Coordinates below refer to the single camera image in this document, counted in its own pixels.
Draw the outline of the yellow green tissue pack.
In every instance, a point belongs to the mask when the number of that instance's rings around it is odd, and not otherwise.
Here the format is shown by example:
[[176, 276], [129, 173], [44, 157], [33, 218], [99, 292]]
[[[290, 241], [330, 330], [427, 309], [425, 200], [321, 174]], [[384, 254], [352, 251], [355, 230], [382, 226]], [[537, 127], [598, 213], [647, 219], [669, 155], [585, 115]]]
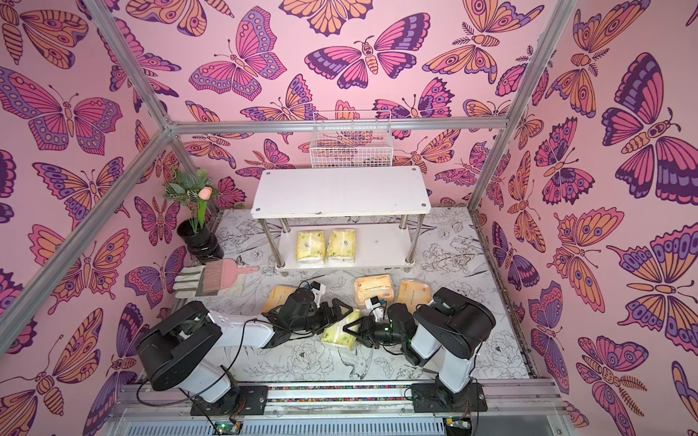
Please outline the yellow green tissue pack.
[[325, 233], [299, 232], [296, 238], [296, 263], [299, 266], [319, 267], [325, 264]]
[[344, 331], [344, 327], [354, 323], [361, 318], [359, 310], [353, 310], [341, 321], [329, 326], [323, 333], [321, 342], [334, 347], [353, 350], [356, 345], [356, 338], [352, 334]]
[[330, 232], [327, 246], [329, 265], [352, 265], [356, 260], [357, 238], [354, 229], [336, 229]]

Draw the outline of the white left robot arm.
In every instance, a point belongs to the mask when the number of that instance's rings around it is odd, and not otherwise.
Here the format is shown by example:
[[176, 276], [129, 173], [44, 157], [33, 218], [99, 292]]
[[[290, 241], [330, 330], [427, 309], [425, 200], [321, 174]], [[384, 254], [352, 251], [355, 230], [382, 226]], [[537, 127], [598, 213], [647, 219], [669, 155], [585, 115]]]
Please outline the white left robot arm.
[[151, 388], [179, 389], [213, 404], [234, 397], [234, 363], [216, 364], [213, 350], [246, 346], [272, 349], [295, 339], [322, 334], [343, 321], [354, 308], [334, 298], [322, 300], [319, 283], [300, 287], [271, 310], [258, 315], [212, 312], [192, 301], [148, 331], [137, 344]]

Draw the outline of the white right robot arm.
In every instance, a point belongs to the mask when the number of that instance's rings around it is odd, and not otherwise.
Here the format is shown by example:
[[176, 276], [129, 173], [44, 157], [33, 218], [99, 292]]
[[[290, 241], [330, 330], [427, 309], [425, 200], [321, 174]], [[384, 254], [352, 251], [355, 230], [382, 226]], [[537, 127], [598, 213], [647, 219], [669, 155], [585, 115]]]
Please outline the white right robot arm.
[[372, 309], [367, 316], [347, 323], [343, 332], [368, 348], [399, 347], [399, 354], [414, 366], [423, 367], [438, 351], [444, 351], [436, 389], [454, 399], [471, 383], [477, 354], [496, 327], [496, 318], [487, 307], [445, 287], [414, 311], [404, 303], [393, 303], [385, 309], [383, 319], [376, 319], [375, 313]]

